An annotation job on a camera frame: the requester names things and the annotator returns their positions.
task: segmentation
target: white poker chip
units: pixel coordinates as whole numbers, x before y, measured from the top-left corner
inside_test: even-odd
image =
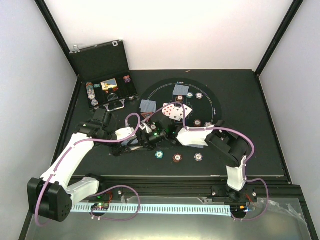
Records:
[[[203,156],[202,156],[201,153],[196,153],[196,154],[194,155],[194,159],[195,159],[197,162],[202,161],[202,158],[203,158]]]
[[[194,94],[192,92],[188,92],[187,95],[186,95],[186,97],[188,99],[192,98],[193,96],[194,96]]]
[[[198,92],[198,93],[195,95],[195,97],[196,97],[197,99],[202,99],[203,94],[202,94],[201,92]]]

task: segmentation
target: black table surface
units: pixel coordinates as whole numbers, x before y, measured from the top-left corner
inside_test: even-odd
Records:
[[[258,80],[251,70],[133,70],[132,79],[137,92],[142,93],[153,84],[169,78],[187,78],[206,85],[221,104],[222,119],[247,135],[256,152],[247,163],[247,176],[284,176],[282,159],[274,136],[272,124],[264,104]],[[130,113],[139,109],[139,101],[127,102],[124,109],[114,112],[119,128]],[[73,112],[65,145],[69,142],[79,122],[92,117],[85,86],[81,87]],[[121,177],[211,177],[226,176],[223,162],[207,149],[174,147],[162,150],[164,157],[157,159],[155,150],[133,152],[119,157],[110,156],[107,147],[100,145],[91,150],[76,169],[74,176],[96,174]],[[202,153],[203,160],[195,161],[195,153]],[[172,157],[183,153],[183,161],[174,163]]]

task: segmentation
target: case lid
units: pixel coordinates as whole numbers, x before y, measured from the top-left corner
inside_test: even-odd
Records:
[[[70,58],[84,81],[129,71],[124,42],[111,41],[74,49]]]

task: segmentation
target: white wall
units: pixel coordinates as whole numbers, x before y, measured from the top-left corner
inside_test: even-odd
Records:
[[[293,0],[46,0],[70,49],[123,39],[129,67],[256,70]]]
[[[52,161],[76,76],[32,0],[0,4],[0,239],[18,239],[27,183]]]
[[[293,183],[320,235],[320,1],[304,1],[261,75]]]

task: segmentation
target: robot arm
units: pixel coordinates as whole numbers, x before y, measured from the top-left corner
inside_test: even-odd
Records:
[[[29,181],[27,193],[29,210],[32,213],[35,213],[40,192],[51,175],[53,177],[49,180],[39,206],[40,216],[62,222],[69,215],[73,205],[97,193],[100,185],[99,178],[84,177],[80,182],[71,186],[68,186],[68,184],[80,162],[94,147],[93,141],[84,141],[81,144],[76,144],[77,142],[90,138],[121,140],[133,133],[133,128],[128,126],[116,131],[108,129],[110,119],[110,112],[101,108],[97,109],[89,122],[83,122],[78,126],[76,133],[72,135],[70,142],[55,163],[39,179],[32,178]],[[173,125],[161,112],[155,114],[151,121],[156,125],[155,131],[151,131],[149,126],[144,123],[140,126],[141,130],[127,141],[107,143],[110,153],[119,156],[136,150],[152,150],[157,143],[164,140],[182,146],[207,146],[218,152],[221,156],[220,159],[225,162],[228,186],[236,191],[240,191],[244,187],[248,144],[241,137],[221,130],[198,131],[198,128],[193,127],[186,130],[181,126]],[[218,122],[216,126],[218,128],[228,127],[223,121]]]

